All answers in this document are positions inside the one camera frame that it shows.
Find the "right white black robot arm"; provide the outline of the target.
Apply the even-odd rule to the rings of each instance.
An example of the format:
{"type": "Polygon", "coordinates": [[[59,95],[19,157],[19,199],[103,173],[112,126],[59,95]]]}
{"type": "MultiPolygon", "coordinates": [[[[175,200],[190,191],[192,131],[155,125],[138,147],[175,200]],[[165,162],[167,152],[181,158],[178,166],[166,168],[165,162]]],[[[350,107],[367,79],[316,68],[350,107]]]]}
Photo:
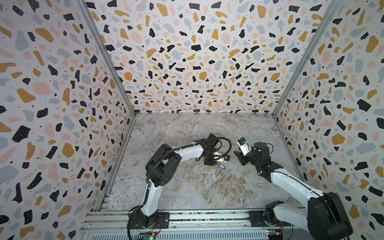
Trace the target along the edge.
{"type": "Polygon", "coordinates": [[[303,205],[298,208],[283,201],[267,204],[264,212],[267,225],[286,222],[307,231],[315,240],[342,240],[353,233],[337,194],[315,189],[273,162],[267,143],[257,142],[250,147],[244,138],[240,138],[237,144],[239,149],[235,155],[242,166],[255,166],[259,176],[282,188],[303,205]]]}

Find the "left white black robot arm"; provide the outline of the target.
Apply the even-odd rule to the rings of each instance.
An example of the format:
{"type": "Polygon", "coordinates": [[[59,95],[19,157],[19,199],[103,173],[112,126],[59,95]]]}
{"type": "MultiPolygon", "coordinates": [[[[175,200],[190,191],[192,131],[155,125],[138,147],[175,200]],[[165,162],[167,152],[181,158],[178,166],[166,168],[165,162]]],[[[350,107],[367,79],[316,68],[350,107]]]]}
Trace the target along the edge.
{"type": "Polygon", "coordinates": [[[230,160],[231,148],[229,139],[213,134],[181,147],[161,145],[146,164],[147,186],[144,199],[140,205],[131,209],[127,229],[148,229],[156,222],[161,222],[158,216],[160,196],[163,187],[174,177],[180,163],[203,158],[206,166],[215,166],[230,160]]]}

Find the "right electronics board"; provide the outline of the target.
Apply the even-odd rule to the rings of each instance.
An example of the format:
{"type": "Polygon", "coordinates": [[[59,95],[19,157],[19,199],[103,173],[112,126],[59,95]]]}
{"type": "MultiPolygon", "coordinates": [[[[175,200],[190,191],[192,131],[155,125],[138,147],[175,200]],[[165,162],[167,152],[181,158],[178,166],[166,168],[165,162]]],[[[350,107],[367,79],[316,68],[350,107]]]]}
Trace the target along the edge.
{"type": "Polygon", "coordinates": [[[282,229],[267,230],[268,240],[283,240],[284,231],[282,229]]]}

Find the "electronics board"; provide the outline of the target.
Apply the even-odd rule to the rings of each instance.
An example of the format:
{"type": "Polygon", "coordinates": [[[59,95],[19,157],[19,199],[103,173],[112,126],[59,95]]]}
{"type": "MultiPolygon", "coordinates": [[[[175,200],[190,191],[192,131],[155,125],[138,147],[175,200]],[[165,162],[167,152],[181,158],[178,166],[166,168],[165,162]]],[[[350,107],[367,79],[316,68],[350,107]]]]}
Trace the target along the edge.
{"type": "Polygon", "coordinates": [[[283,240],[284,231],[282,229],[267,230],[268,240],[283,240]]]}
{"type": "Polygon", "coordinates": [[[141,240],[156,240],[158,232],[140,233],[141,240]]]}

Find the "left electronics board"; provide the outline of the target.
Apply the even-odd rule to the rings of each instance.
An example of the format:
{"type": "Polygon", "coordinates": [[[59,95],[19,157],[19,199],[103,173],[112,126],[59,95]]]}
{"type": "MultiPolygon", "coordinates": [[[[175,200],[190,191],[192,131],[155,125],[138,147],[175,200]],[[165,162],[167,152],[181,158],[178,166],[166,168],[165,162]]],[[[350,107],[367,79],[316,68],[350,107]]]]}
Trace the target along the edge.
{"type": "Polygon", "coordinates": [[[158,232],[140,233],[141,240],[156,240],[158,232]]]}

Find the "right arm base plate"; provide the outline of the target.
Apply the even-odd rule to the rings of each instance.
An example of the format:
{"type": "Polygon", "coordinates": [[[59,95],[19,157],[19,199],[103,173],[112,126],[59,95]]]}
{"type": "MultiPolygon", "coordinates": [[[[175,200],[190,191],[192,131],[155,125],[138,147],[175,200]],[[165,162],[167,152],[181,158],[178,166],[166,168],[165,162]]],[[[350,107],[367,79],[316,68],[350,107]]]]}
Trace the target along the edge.
{"type": "Polygon", "coordinates": [[[270,218],[265,210],[249,211],[249,218],[252,227],[290,227],[291,224],[278,221],[275,217],[270,218]]]}

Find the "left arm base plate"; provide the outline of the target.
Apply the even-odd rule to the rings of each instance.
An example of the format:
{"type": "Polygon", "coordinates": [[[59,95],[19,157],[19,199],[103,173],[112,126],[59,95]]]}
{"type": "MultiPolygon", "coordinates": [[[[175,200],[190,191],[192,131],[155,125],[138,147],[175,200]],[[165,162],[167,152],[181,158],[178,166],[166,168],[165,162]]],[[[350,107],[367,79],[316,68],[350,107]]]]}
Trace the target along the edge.
{"type": "Polygon", "coordinates": [[[131,221],[128,227],[134,230],[153,229],[154,227],[160,229],[167,229],[169,227],[170,213],[169,212],[155,212],[149,217],[142,211],[132,214],[131,221]]]}

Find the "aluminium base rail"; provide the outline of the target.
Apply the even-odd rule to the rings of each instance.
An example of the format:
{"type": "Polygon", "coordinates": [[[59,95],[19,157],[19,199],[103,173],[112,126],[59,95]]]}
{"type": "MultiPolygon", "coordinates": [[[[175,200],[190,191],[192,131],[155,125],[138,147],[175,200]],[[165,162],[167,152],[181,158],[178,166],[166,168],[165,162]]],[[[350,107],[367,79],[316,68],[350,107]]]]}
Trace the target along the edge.
{"type": "Polygon", "coordinates": [[[307,231],[290,227],[252,227],[249,211],[232,210],[165,210],[170,221],[167,229],[154,227],[128,230],[128,211],[90,212],[80,228],[80,240],[140,240],[140,233],[158,232],[156,240],[268,240],[267,230],[282,229],[283,240],[311,240],[307,231]]]}

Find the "right aluminium corner post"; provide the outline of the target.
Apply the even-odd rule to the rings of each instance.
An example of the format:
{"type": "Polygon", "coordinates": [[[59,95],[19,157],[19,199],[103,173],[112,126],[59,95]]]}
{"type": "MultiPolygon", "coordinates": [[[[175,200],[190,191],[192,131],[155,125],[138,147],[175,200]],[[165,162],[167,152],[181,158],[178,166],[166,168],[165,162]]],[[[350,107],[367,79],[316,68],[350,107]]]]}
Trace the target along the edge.
{"type": "Polygon", "coordinates": [[[282,110],[283,106],[285,105],[286,100],[289,97],[290,91],[295,86],[297,80],[299,79],[307,61],[311,58],[312,53],[317,49],[317,45],[322,39],[323,35],[325,34],[325,31],[327,30],[328,25],[331,23],[333,17],[337,14],[339,9],[343,5],[343,0],[333,0],[331,1],[329,7],[327,8],[325,15],[322,19],[322,21],[319,24],[319,27],[317,31],[315,32],[310,44],[308,45],[307,49],[304,52],[304,55],[302,59],[299,61],[299,64],[294,71],[294,74],[292,75],[292,78],[290,79],[289,83],[285,87],[285,90],[273,112],[273,118],[274,120],[277,119],[279,116],[279,112],[282,110]]]}

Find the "aluminium corner post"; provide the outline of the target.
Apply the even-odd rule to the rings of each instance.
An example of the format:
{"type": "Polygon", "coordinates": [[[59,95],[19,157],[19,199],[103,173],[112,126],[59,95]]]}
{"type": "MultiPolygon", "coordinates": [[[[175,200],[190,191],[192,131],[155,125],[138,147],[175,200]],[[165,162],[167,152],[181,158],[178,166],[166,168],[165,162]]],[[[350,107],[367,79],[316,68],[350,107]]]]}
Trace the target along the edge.
{"type": "Polygon", "coordinates": [[[78,6],[78,9],[82,15],[82,18],[84,19],[85,24],[87,25],[87,27],[90,31],[90,34],[92,35],[92,38],[95,41],[95,44],[96,44],[105,64],[107,66],[107,69],[111,73],[112,78],[115,82],[115,85],[116,85],[121,97],[123,98],[123,101],[125,103],[126,108],[128,109],[128,112],[130,113],[130,115],[132,117],[135,117],[136,113],[134,112],[134,109],[133,109],[132,104],[128,98],[127,93],[125,92],[123,84],[120,81],[120,78],[119,78],[119,75],[115,69],[115,66],[114,66],[109,54],[107,53],[106,46],[105,46],[104,42],[102,41],[102,38],[100,36],[100,33],[97,29],[96,24],[93,21],[92,15],[91,15],[88,7],[87,7],[86,1],[77,0],[76,3],[78,6]]]}
{"type": "Polygon", "coordinates": [[[304,55],[302,59],[299,61],[299,64],[294,71],[294,74],[292,75],[292,78],[290,79],[289,83],[285,87],[285,90],[273,112],[273,118],[274,120],[277,119],[279,116],[279,112],[282,110],[283,106],[285,105],[286,100],[289,97],[290,91],[295,86],[297,80],[299,79],[307,61],[311,58],[312,53],[317,49],[317,45],[322,39],[323,35],[325,34],[325,31],[327,30],[328,25],[331,23],[333,17],[337,14],[339,9],[343,5],[343,0],[333,0],[331,1],[329,7],[327,8],[325,15],[322,19],[322,21],[319,24],[319,27],[317,31],[315,32],[310,44],[308,45],[307,49],[304,52],[304,55]]]}

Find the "left aluminium corner post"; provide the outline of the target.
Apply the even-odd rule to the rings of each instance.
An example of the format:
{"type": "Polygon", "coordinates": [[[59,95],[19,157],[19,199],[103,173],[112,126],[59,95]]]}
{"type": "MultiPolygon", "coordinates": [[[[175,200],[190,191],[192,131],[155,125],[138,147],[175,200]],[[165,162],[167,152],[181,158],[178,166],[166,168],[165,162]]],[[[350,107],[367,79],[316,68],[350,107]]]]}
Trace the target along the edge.
{"type": "Polygon", "coordinates": [[[126,108],[128,109],[128,112],[130,113],[130,115],[132,117],[135,117],[136,113],[134,112],[134,109],[133,109],[132,104],[128,98],[127,93],[125,92],[123,84],[120,81],[120,78],[119,78],[119,75],[115,69],[115,66],[114,66],[109,54],[107,53],[106,46],[105,46],[104,42],[102,41],[102,38],[100,36],[100,33],[97,29],[96,24],[93,21],[92,15],[91,15],[88,7],[87,7],[86,1],[77,0],[76,3],[78,6],[78,9],[82,15],[82,18],[84,19],[85,24],[87,25],[87,27],[90,31],[90,34],[92,35],[92,38],[95,41],[95,44],[96,44],[105,64],[107,66],[107,69],[111,73],[112,78],[115,82],[115,85],[116,85],[121,97],[123,98],[123,101],[125,103],[126,108]]]}

